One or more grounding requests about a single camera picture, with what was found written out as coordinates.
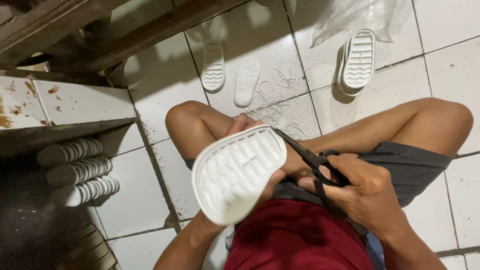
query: scissors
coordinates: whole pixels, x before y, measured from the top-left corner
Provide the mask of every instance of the scissors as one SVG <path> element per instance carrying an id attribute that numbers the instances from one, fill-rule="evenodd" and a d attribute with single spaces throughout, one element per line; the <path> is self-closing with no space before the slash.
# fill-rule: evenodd
<path id="1" fill-rule="evenodd" d="M 330 213 L 336 216 L 343 217 L 343 218 L 346 217 L 347 215 L 345 214 L 345 212 L 343 212 L 342 210 L 332 205 L 327 195 L 325 194 L 325 190 L 323 186 L 323 184 L 326 184 L 326 185 L 332 185 L 337 187 L 344 187 L 350 184 L 350 181 L 348 180 L 348 178 L 345 177 L 340 171 L 332 167 L 332 165 L 330 165 L 330 163 L 327 160 L 328 156 L 330 155 L 338 156 L 340 155 L 340 152 L 334 149 L 327 149 L 323 152 L 320 152 L 320 154 L 317 156 L 310 150 L 301 146 L 297 141 L 290 138 L 287 134 L 283 133 L 281 130 L 273 127 L 272 129 L 280 137 L 282 137 L 282 139 L 284 139 L 288 143 L 288 145 L 290 145 L 301 156 L 303 162 L 305 162 L 312 169 L 313 175 L 315 175 L 315 177 L 317 178 L 316 180 L 313 181 L 313 183 L 317 188 L 317 193 L 318 193 L 317 195 L 318 197 L 320 197 L 320 200 L 322 201 L 324 207 Z M 330 170 L 331 174 L 333 174 L 337 178 L 338 183 L 328 180 L 318 169 L 320 165 L 327 167 Z"/>

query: person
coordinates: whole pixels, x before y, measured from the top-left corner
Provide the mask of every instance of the person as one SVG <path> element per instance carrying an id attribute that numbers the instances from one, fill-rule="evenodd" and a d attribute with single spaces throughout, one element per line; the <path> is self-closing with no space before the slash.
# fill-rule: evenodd
<path id="1" fill-rule="evenodd" d="M 245 114 L 234 120 L 195 101 L 173 107 L 166 116 L 168 133 L 190 169 L 211 143 L 261 123 Z M 330 148 L 343 153 L 328 161 L 351 185 L 324 189 L 347 220 L 322 207 L 311 169 L 287 145 L 287 161 L 272 175 L 250 215 L 236 224 L 224 269 L 373 269 L 356 223 L 380 240 L 387 269 L 445 269 L 401 207 L 446 169 L 472 125 L 465 106 L 423 98 L 302 141 L 314 153 Z M 320 169 L 330 177 L 328 169 Z M 200 269 L 223 229 L 198 212 L 154 269 Z"/>

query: white tile floor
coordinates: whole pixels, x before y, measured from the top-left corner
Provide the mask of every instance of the white tile floor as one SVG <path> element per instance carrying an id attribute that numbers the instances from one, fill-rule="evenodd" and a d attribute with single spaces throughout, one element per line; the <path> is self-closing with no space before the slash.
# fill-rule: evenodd
<path id="1" fill-rule="evenodd" d="M 292 132 L 298 138 L 326 134 L 397 104 L 433 96 L 470 108 L 476 120 L 459 154 L 480 151 L 478 1 L 404 1 L 390 25 L 394 43 L 377 43 L 376 67 L 380 70 L 355 99 L 342 96 L 333 85 L 337 53 L 348 33 L 311 48 L 313 28 L 325 3 L 249 1 L 128 59 L 126 79 L 142 121 L 140 133 L 149 145 L 145 148 L 140 143 L 135 128 L 118 131 L 121 147 L 109 149 L 108 155 L 116 156 L 111 175 L 122 180 L 122 188 L 104 202 L 95 202 L 99 217 L 94 218 L 103 225 L 123 270 L 151 269 L 175 236 L 169 223 L 162 230 L 143 231 L 164 228 L 169 214 L 180 220 L 174 227 L 184 228 L 198 210 L 191 172 L 165 128 L 167 111 L 187 100 L 210 104 L 229 116 L 246 111 L 232 102 L 235 75 L 243 61 L 260 62 L 263 83 L 258 89 L 284 100 L 251 114 L 261 117 L 285 105 L 281 122 L 287 126 L 294 120 L 302 130 Z M 161 14 L 173 5 L 170 0 L 133 0 L 114 11 L 114 34 L 150 21 L 155 16 L 153 8 Z M 198 76 L 203 38 L 208 36 L 221 42 L 225 54 L 227 79 L 216 94 L 205 94 Z M 285 89 L 281 78 L 288 79 L 293 89 Z M 258 108 L 255 103 L 247 111 Z M 454 160 L 445 174 L 404 209 L 415 231 L 435 252 L 480 250 L 480 182 L 474 170 L 479 162 L 480 155 Z M 159 185 L 159 174 L 165 190 Z M 223 234 L 204 262 L 206 270 L 220 269 L 225 261 L 224 238 L 229 232 Z M 480 269 L 479 254 L 444 257 L 442 262 L 449 270 Z"/>

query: scissor blade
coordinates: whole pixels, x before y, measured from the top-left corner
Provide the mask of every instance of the scissor blade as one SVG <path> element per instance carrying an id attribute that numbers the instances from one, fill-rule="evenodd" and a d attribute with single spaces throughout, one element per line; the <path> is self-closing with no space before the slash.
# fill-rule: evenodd
<path id="1" fill-rule="evenodd" d="M 284 139 L 288 145 L 290 145 L 293 150 L 295 150 L 303 159 L 303 161 L 311 167 L 313 170 L 318 170 L 318 167 L 322 164 L 323 160 L 319 156 L 313 154 L 310 150 L 305 149 L 305 147 L 301 146 L 297 141 L 290 138 L 287 134 L 283 133 L 283 131 L 272 128 L 282 139 Z"/>

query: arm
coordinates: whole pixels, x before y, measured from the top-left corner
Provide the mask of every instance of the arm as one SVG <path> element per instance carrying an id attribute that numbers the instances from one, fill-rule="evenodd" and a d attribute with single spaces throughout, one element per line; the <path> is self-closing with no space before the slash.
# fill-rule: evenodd
<path id="1" fill-rule="evenodd" d="M 229 136 L 240 131 L 263 124 L 262 121 L 253 121 L 245 114 L 237 117 L 232 126 L 227 130 L 225 136 Z M 264 191 L 258 199 L 257 208 L 260 204 L 272 197 L 275 185 L 285 177 L 282 170 L 277 170 L 272 174 Z M 211 222 L 202 211 L 199 211 L 195 217 L 188 223 L 172 242 L 163 251 L 156 262 L 154 270 L 192 270 L 200 269 L 205 260 L 205 256 L 215 237 L 225 229 Z"/>
<path id="2" fill-rule="evenodd" d="M 200 269 L 210 245 L 224 228 L 199 211 L 163 251 L 154 270 Z"/>
<path id="3" fill-rule="evenodd" d="M 324 185 L 326 195 L 353 221 L 378 237 L 387 269 L 446 270 L 408 223 L 387 169 L 346 154 L 329 156 L 328 161 L 352 185 L 343 188 Z M 316 191 L 312 179 L 307 177 L 299 180 L 299 186 Z"/>

